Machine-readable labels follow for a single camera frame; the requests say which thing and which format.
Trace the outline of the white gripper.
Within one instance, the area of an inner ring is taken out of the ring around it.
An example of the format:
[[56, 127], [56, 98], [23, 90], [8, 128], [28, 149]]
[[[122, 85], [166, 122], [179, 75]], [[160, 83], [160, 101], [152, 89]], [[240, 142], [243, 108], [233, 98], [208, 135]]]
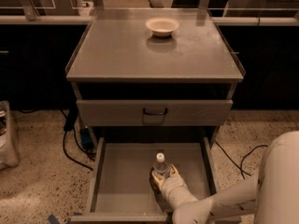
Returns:
[[154, 183], [161, 190], [162, 196], [173, 209], [179, 208], [182, 204], [197, 202], [198, 199], [189, 191], [185, 180], [179, 175], [178, 169], [171, 164], [170, 176], [164, 176], [151, 171]]

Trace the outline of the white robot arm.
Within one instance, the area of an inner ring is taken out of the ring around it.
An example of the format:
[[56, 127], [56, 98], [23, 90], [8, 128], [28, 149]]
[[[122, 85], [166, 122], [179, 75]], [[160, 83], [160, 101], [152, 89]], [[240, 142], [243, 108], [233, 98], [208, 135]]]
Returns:
[[299, 224], [299, 132], [280, 135], [264, 151], [257, 172], [203, 200], [192, 195], [176, 168], [168, 178], [152, 172], [173, 209], [173, 224], [209, 224], [254, 215], [254, 224]]

